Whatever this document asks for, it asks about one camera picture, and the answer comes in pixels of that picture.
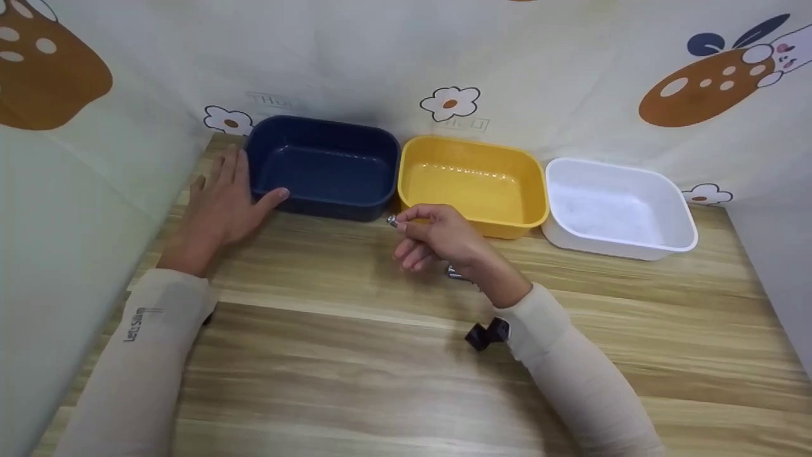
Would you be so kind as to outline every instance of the table surface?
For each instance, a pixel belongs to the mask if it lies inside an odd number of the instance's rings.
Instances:
[[[217,134],[198,163],[241,138]],[[171,208],[136,278],[158,261]],[[654,263],[560,250],[540,230],[493,243],[545,285],[620,368],[669,455],[812,455],[812,385],[723,209],[693,207],[699,244]],[[485,298],[391,259],[371,223],[278,213],[231,250],[191,354],[175,455],[574,455],[504,345],[463,340]],[[120,318],[103,329],[35,455],[50,455]]]

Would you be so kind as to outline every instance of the person's right hand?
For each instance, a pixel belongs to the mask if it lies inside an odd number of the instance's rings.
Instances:
[[[429,223],[414,222],[416,219]],[[400,213],[395,221],[398,231],[406,236],[395,249],[395,258],[404,270],[419,272],[443,259],[466,276],[476,263],[499,257],[454,207],[416,205]]]
[[[395,221],[406,237],[395,248],[395,258],[404,270],[417,272],[446,260],[462,277],[479,285],[496,307],[515,305],[533,288],[454,207],[416,205]]]

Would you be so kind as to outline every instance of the small metal object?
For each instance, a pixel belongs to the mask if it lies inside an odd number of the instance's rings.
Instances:
[[[462,281],[467,281],[467,279],[463,278],[462,275],[456,272],[456,269],[454,268],[453,265],[448,265],[448,268],[446,268],[446,276],[450,277],[451,279],[459,279]]]

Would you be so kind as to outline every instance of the arm sleeve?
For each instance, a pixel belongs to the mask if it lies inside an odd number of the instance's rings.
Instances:
[[[164,269],[144,274],[54,455],[166,455],[186,356],[216,303],[205,279]]]
[[[514,307],[507,344],[588,455],[665,455],[640,399],[614,364],[576,330],[563,307],[533,284]]]

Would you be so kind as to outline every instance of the black object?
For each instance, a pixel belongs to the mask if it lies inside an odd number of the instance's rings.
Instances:
[[[465,335],[465,341],[477,352],[482,352],[492,342],[505,342],[509,334],[510,324],[504,319],[495,317],[487,329],[479,323],[474,324],[468,334]]]

